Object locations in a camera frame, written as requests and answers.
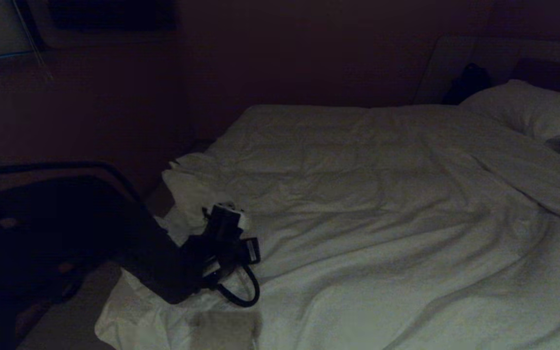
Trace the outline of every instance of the floor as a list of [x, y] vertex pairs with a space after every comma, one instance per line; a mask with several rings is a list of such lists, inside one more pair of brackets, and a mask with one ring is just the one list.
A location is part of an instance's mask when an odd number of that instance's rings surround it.
[[[160, 216], [173, 204], [172, 195], [163, 183], [146, 199], [149, 211]], [[86, 276], [79, 292], [67, 303], [52, 306], [17, 349], [113, 350], [96, 337], [94, 324], [120, 274], [120, 266], [107, 262]]]

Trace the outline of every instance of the cable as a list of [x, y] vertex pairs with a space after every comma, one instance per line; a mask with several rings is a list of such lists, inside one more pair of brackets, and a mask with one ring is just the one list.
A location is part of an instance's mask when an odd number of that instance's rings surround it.
[[107, 164], [106, 162], [97, 162], [97, 161], [78, 161], [78, 162], [43, 162], [43, 163], [35, 163], [35, 164], [17, 164], [17, 165], [5, 165], [0, 166], [0, 175], [5, 174], [15, 174], [15, 173], [26, 173], [29, 171], [37, 171], [37, 170], [58, 170], [58, 169], [88, 169], [88, 168], [100, 168], [108, 173], [110, 173], [113, 177], [115, 177], [121, 184], [124, 186], [124, 189], [129, 193], [131, 198], [139, 204], [144, 204], [142, 201], [142, 197], [140, 194], [135, 190], [133, 184], [129, 182], [129, 180], [115, 168], [115, 166], [111, 164]]
[[236, 304], [236, 305], [238, 305], [242, 308], [249, 308], [251, 306], [254, 306], [256, 304], [256, 302], [258, 301], [258, 298], [260, 298], [261, 288], [258, 285], [258, 281], [256, 280], [256, 277], [255, 277], [254, 273], [252, 272], [251, 268], [249, 268], [249, 266], [247, 266], [247, 264], [242, 264], [242, 267], [243, 267], [243, 270], [245, 270], [245, 273], [247, 273], [247, 276], [249, 277], [249, 279], [252, 281], [252, 285], [254, 286], [254, 298], [252, 300], [241, 299], [240, 297], [234, 295], [230, 290], [227, 290], [226, 287], [222, 286], [221, 284], [217, 284], [216, 288], [231, 303]]
[[53, 74], [51, 74], [51, 71], [49, 71], [49, 67], [47, 67], [47, 64], [45, 63], [44, 59], [42, 59], [42, 55], [40, 55], [40, 50], [38, 49], [38, 46], [36, 45], [36, 42], [32, 37], [31, 31], [29, 31], [29, 27], [27, 27], [27, 23], [25, 23], [25, 18], [23, 18], [23, 13], [20, 11], [20, 8], [18, 7], [16, 0], [12, 0], [12, 3], [14, 5], [14, 9], [16, 10], [16, 14], [18, 15], [18, 19], [20, 19], [20, 23], [23, 26], [23, 31], [25, 31], [25, 35], [27, 36], [27, 41], [29, 41], [29, 46], [32, 47], [34, 56], [38, 61], [38, 66], [40, 66], [40, 68], [43, 69], [47, 81], [53, 81]]

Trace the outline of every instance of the black object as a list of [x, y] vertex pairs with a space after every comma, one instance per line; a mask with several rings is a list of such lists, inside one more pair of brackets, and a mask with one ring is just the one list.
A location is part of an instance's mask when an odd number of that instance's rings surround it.
[[158, 31], [175, 27], [173, 0], [49, 0], [64, 30]]
[[[130, 182], [108, 164], [5, 166], [0, 167], [0, 175], [95, 167], [118, 178], [134, 201], [91, 175], [0, 192], [0, 349], [14, 348], [18, 312], [36, 301], [72, 297], [84, 276], [107, 259], [118, 262], [171, 304], [202, 288], [218, 289], [240, 306], [256, 303], [260, 291], [247, 264], [260, 261], [258, 242], [240, 241], [239, 215], [213, 208], [204, 234], [191, 236], [179, 247], [158, 226]], [[220, 267], [205, 277], [205, 268], [215, 261]], [[244, 266], [252, 279], [252, 301], [235, 299], [220, 284], [238, 266]]]
[[458, 105], [471, 95], [492, 86], [487, 70], [474, 63], [466, 66], [462, 75], [454, 79], [451, 85], [451, 89], [442, 99], [443, 105]]

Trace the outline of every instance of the white cloth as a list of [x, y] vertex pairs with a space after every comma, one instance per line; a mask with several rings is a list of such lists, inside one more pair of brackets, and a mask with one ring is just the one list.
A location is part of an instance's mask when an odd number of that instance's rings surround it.
[[[542, 144], [457, 107], [256, 106], [206, 157], [260, 240], [260, 349], [560, 349], [560, 155]], [[243, 311], [168, 305], [125, 273], [96, 334], [187, 350], [208, 310]]]
[[196, 153], [181, 157], [178, 163], [171, 162], [170, 165], [172, 168], [165, 170], [162, 177], [178, 212], [191, 228], [201, 228], [207, 223], [203, 208], [211, 210], [215, 203], [232, 201], [226, 192], [216, 188], [218, 169], [211, 157]]

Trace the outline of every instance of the wrinkled bedding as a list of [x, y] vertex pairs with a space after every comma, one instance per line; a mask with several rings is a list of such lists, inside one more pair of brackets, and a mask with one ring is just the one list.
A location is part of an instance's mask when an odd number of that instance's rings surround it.
[[169, 305], [125, 272], [95, 328], [119, 350], [189, 349], [207, 310], [258, 313], [263, 350], [560, 349], [560, 155], [496, 122], [255, 106], [171, 171], [249, 214], [262, 296]]

